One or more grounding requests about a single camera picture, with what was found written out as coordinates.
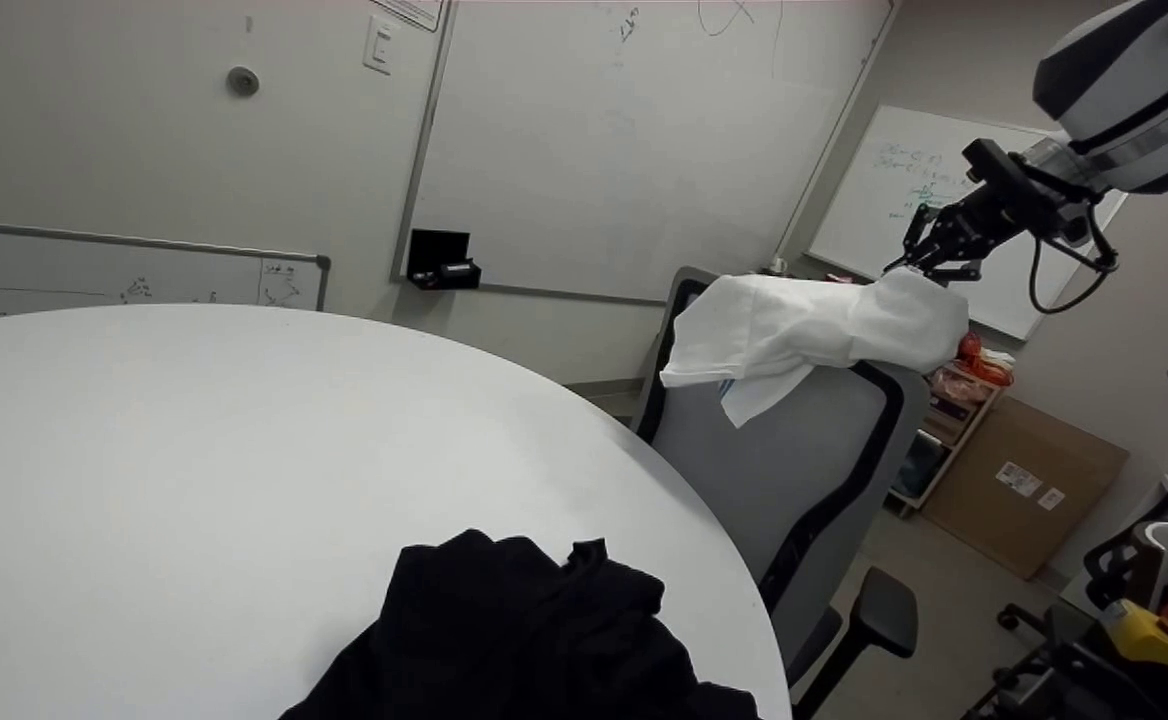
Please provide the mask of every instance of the robotic arm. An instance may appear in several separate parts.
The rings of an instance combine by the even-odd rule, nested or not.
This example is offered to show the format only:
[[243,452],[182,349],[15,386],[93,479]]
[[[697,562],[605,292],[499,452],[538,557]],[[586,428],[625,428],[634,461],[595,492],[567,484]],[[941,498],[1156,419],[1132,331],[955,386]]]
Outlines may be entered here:
[[967,143],[981,190],[949,208],[921,208],[895,263],[941,284],[981,280],[988,253],[1033,231],[1034,253],[1051,246],[1100,274],[1091,292],[1103,284],[1117,267],[1096,229],[1103,191],[1168,191],[1168,0],[1129,0],[1080,24],[1038,59],[1033,97],[1072,141],[1042,141],[1023,156],[992,141]]

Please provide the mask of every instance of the white cloth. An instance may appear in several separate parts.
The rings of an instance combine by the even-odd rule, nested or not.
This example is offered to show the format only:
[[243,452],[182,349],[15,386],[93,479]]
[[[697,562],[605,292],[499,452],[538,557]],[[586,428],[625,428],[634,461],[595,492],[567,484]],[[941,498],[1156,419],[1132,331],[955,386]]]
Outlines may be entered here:
[[720,401],[741,428],[777,409],[810,369],[883,359],[933,373],[967,331],[967,302],[917,267],[876,284],[720,276],[670,320],[664,390],[734,380]]

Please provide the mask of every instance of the yellow object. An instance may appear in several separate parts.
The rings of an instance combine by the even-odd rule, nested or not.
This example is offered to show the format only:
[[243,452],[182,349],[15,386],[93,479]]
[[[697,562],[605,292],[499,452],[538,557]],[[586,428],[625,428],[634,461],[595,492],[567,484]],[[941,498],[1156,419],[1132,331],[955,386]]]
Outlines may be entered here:
[[1117,624],[1107,624],[1107,639],[1117,644],[1117,654],[1123,660],[1136,660],[1136,665],[1168,665],[1168,634],[1165,634],[1160,617],[1153,617],[1138,606],[1129,606],[1123,602],[1117,608]]

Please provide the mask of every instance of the gray chair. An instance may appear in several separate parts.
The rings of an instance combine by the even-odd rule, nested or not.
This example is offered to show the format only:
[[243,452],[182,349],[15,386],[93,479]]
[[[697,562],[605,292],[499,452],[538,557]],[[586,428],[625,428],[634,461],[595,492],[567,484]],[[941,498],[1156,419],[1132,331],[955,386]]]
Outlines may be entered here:
[[[706,284],[703,274],[675,276],[656,369],[670,349],[670,317]],[[720,411],[723,392],[728,386],[666,392],[653,373],[634,432],[689,478],[734,540],[773,614],[788,680],[799,680],[841,634],[830,591],[905,464],[923,386],[889,365],[817,369],[744,428]],[[917,644],[917,602],[883,572],[861,586],[853,624],[794,717],[810,717],[869,644],[895,656],[913,656]]]

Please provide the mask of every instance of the fabric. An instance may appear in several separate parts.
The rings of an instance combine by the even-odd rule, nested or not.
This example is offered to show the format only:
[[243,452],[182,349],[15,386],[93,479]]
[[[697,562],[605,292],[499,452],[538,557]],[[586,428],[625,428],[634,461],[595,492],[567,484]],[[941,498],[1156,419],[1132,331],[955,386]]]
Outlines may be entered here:
[[598,540],[562,568],[480,531],[407,550],[381,624],[283,720],[755,720],[751,695],[697,686],[660,596]]
[[810,369],[883,359],[933,373],[967,331],[967,302],[917,267],[876,284],[720,276],[670,320],[664,390],[732,380],[734,428],[777,409]]

